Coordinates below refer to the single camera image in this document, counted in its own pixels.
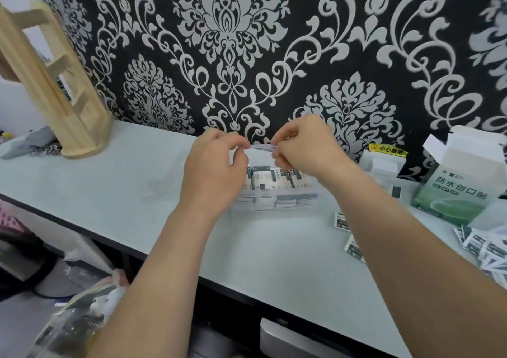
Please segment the wooden rack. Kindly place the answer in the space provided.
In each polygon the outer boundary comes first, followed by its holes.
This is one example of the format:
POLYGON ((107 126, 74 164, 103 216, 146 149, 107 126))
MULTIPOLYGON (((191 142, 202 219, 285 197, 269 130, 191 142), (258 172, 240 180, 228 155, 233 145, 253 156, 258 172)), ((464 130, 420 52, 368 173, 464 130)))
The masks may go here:
POLYGON ((21 83, 62 145, 64 157, 103 151, 113 122, 52 9, 40 0, 10 11, 0 3, 0 76, 21 83), (53 55, 41 59, 25 30, 39 27, 53 55))

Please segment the white appliance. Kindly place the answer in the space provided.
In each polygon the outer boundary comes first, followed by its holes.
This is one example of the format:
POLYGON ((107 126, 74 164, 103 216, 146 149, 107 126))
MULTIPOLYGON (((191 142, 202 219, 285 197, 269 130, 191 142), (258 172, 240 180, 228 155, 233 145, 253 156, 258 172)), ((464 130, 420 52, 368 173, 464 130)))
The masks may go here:
POLYGON ((266 318, 260 322, 259 348, 269 358, 352 358, 266 318))

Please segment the black bin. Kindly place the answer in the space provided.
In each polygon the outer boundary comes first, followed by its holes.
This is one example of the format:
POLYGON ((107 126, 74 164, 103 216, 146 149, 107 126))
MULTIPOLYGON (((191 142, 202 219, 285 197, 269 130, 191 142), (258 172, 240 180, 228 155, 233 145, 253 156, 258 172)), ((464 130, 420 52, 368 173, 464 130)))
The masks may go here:
POLYGON ((34 289, 57 260, 58 255, 30 231, 0 226, 0 303, 34 289))

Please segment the pink patterned cloth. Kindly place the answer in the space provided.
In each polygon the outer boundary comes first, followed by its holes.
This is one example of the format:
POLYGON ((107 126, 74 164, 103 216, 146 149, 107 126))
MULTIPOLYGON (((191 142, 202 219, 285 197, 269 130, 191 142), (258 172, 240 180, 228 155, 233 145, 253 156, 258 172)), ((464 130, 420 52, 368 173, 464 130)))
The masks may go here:
POLYGON ((0 229, 25 233, 23 225, 0 201, 0 229))

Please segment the grey cloth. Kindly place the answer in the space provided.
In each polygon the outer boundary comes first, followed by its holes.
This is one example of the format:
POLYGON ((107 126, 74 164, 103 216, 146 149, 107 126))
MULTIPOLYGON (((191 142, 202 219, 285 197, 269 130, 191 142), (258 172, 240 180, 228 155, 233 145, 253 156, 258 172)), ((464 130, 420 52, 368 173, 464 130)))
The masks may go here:
POLYGON ((22 157, 34 151, 43 150, 55 141, 56 136, 48 126, 45 126, 38 131, 31 131, 24 139, 11 144, 9 150, 0 155, 0 159, 10 160, 22 157))

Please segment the green and white bandage carton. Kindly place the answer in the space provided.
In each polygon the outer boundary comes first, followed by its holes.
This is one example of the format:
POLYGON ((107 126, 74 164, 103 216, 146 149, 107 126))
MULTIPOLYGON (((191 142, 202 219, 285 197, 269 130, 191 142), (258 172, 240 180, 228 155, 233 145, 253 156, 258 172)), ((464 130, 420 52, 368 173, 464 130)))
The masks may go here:
POLYGON ((507 136, 463 125, 442 142, 429 135, 423 149, 434 159, 411 206, 454 225, 468 225, 507 192, 507 136))

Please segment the pile of bandage packets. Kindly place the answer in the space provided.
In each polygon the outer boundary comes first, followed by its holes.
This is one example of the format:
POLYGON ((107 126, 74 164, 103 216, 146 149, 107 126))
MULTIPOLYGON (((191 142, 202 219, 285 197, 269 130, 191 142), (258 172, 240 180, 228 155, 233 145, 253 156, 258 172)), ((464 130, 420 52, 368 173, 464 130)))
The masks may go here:
POLYGON ((462 248, 477 257, 479 269, 507 290, 507 224, 490 230, 461 225, 453 232, 462 248))

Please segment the person's right hand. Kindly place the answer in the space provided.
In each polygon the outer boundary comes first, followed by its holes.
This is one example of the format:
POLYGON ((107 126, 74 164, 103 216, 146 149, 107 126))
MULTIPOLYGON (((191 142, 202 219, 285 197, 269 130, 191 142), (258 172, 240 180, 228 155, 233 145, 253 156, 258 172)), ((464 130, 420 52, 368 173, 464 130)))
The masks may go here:
POLYGON ((287 160, 303 173, 315 177, 324 186, 357 167, 345 154, 331 128, 315 114, 286 123, 271 139, 287 160))

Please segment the person's right forearm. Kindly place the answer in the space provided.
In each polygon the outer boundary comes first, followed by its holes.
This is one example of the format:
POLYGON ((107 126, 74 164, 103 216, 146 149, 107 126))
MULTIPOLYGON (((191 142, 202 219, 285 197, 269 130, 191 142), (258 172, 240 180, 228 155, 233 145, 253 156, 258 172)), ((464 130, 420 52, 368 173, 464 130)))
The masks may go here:
POLYGON ((319 170, 413 358, 507 358, 507 290, 354 163, 319 170))

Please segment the person's left hand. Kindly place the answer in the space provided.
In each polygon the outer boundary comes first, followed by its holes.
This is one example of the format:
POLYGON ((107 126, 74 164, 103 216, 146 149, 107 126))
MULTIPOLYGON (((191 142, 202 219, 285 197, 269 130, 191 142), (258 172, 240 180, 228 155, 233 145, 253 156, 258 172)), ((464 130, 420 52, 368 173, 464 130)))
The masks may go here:
POLYGON ((243 188, 246 170, 232 170, 236 148, 250 148, 236 132, 206 130, 192 145, 184 166, 179 206, 192 216, 215 223, 243 188))

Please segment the yellow warning sticker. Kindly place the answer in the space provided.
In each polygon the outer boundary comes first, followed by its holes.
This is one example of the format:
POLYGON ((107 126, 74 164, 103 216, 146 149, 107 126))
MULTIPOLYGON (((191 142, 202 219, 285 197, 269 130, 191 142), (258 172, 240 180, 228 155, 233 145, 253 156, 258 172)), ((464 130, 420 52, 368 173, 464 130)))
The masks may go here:
POLYGON ((380 153, 395 157, 401 157, 406 158, 408 155, 408 152, 397 148, 393 145, 387 145, 387 144, 377 144, 377 143, 370 143, 368 146, 368 150, 372 153, 380 153))

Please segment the person's left forearm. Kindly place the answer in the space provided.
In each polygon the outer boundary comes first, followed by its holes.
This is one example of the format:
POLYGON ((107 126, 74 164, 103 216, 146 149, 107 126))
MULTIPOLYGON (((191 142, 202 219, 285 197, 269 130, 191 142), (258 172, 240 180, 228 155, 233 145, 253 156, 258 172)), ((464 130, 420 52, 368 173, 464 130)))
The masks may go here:
POLYGON ((177 205, 86 358, 187 358, 201 260, 224 211, 177 205))

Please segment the small white open carton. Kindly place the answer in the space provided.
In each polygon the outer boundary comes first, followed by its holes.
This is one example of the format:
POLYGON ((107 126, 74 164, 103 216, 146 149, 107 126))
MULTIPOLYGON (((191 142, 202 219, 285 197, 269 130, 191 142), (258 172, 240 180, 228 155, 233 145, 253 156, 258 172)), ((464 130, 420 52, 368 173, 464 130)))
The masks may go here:
POLYGON ((397 178, 405 163, 405 157, 364 150, 358 164, 363 171, 373 176, 397 178))

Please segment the clear plastic bag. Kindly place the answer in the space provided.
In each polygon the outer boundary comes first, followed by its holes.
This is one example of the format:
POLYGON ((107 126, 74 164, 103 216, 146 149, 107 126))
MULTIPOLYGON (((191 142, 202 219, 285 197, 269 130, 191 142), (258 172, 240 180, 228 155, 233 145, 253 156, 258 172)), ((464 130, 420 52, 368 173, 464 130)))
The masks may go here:
POLYGON ((72 297, 50 318, 25 358, 86 358, 129 285, 125 272, 116 269, 72 297))

